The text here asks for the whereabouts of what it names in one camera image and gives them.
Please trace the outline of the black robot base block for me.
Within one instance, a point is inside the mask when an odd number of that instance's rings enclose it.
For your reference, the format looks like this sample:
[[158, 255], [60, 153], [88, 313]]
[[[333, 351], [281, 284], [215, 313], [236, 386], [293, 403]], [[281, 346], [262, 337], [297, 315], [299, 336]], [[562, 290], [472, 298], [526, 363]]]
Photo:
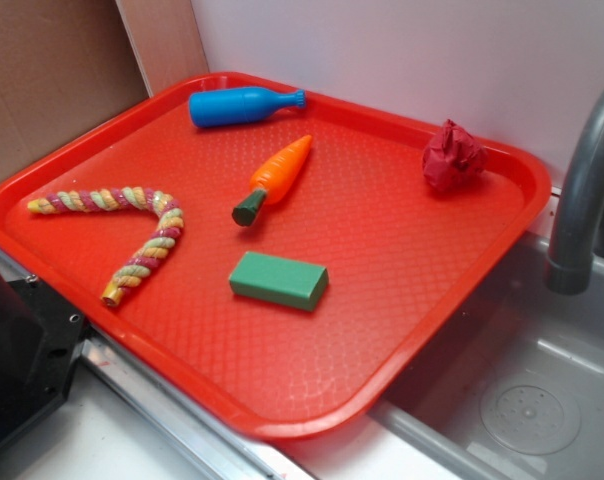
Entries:
[[0, 451], [65, 403], [85, 330], [46, 282], [0, 273]]

